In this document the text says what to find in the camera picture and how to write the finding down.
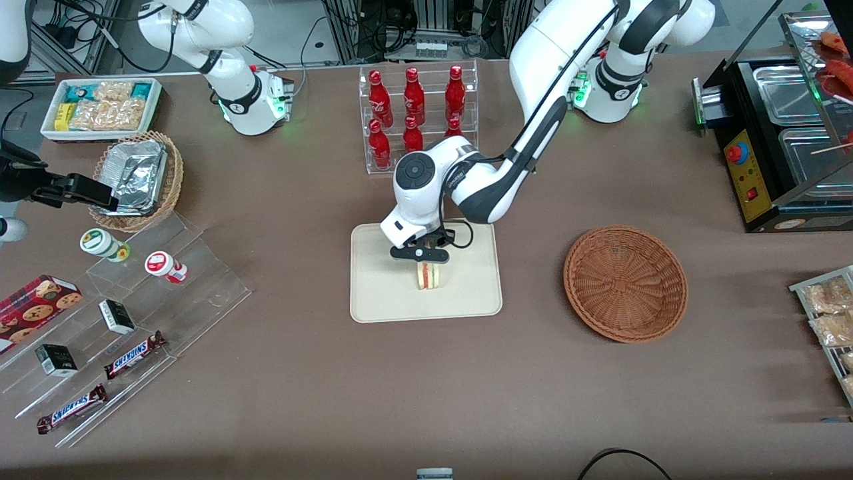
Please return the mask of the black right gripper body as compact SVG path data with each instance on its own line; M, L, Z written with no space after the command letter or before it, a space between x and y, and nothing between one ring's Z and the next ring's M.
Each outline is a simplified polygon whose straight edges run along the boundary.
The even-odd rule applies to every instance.
M37 155L12 142L2 142L1 201L32 201L45 205L61 205L56 195L60 189L53 182L61 176L46 170L47 164Z

